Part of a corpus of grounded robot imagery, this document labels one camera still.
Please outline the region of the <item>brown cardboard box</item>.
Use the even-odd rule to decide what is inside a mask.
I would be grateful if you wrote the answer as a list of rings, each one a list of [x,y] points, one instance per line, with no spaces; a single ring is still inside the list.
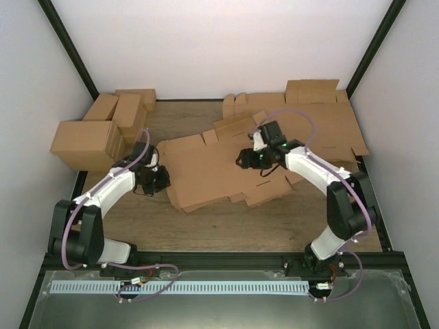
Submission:
[[[263,178],[256,169],[242,169],[235,161],[252,147],[248,133],[267,114],[238,114],[214,124],[212,130],[161,141],[160,162],[170,176],[167,195],[178,210],[189,213],[220,201],[245,201],[258,206],[292,192],[301,177],[282,167]]]

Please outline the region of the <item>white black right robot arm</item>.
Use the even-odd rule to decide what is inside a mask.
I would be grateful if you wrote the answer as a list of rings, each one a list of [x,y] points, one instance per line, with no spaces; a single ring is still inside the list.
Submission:
[[[235,161],[242,169],[279,167],[300,175],[326,197],[327,226],[305,248],[304,266],[321,276],[334,257],[350,241],[369,235],[381,219],[381,211],[368,175],[352,173],[316,156],[306,143],[288,141],[276,121],[249,133],[252,147],[242,149]]]

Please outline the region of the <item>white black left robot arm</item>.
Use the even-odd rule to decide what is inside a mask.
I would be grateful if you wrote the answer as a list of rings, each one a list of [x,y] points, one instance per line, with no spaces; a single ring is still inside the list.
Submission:
[[[54,207],[47,252],[66,269],[96,264],[116,264],[126,277],[140,269],[135,246],[104,237],[103,219],[127,193],[142,190],[152,197],[171,185],[157,147],[136,142],[132,154],[117,161],[94,187]]]

